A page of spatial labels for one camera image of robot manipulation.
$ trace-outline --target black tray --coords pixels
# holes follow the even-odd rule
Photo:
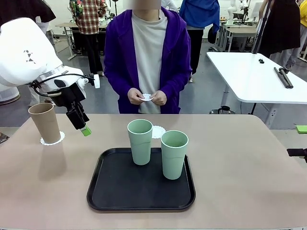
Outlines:
[[[87,192],[93,209],[182,210],[195,200],[195,188],[188,157],[181,177],[168,180],[162,173],[161,148],[152,148],[147,165],[132,160],[131,148],[109,149],[98,159]]]

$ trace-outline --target white paper doily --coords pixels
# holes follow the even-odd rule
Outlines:
[[[47,144],[47,143],[45,143],[44,139],[43,139],[43,138],[41,138],[41,139],[40,139],[40,143],[41,143],[41,144],[43,144],[43,145],[55,145],[55,144],[60,143],[61,141],[63,141],[63,140],[64,140],[64,138],[65,138],[65,133],[64,133],[64,132],[62,132],[62,131],[60,131],[59,133],[60,133],[60,135],[61,135],[61,138],[60,138],[60,140],[58,140],[57,142],[52,143],[52,144]]]
[[[153,126],[153,139],[159,139],[166,132],[165,128],[161,126]]]
[[[149,102],[149,101],[151,101],[153,98],[150,98],[150,96],[151,96],[151,94],[149,94],[149,93],[143,93],[143,97],[144,97],[144,99],[143,98],[140,98],[142,101],[145,101],[145,102]]]

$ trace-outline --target person's right hand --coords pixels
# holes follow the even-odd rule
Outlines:
[[[131,104],[140,105],[144,102],[140,99],[140,98],[144,99],[143,94],[138,89],[135,88],[131,88],[128,91],[128,98]]]

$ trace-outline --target black pants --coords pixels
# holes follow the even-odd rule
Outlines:
[[[191,39],[191,68],[194,74],[200,60],[203,30],[188,30],[188,34]]]
[[[90,64],[90,71],[97,74],[98,71],[103,71],[100,52],[97,40],[98,34],[84,34],[84,44],[87,51],[88,62]]]

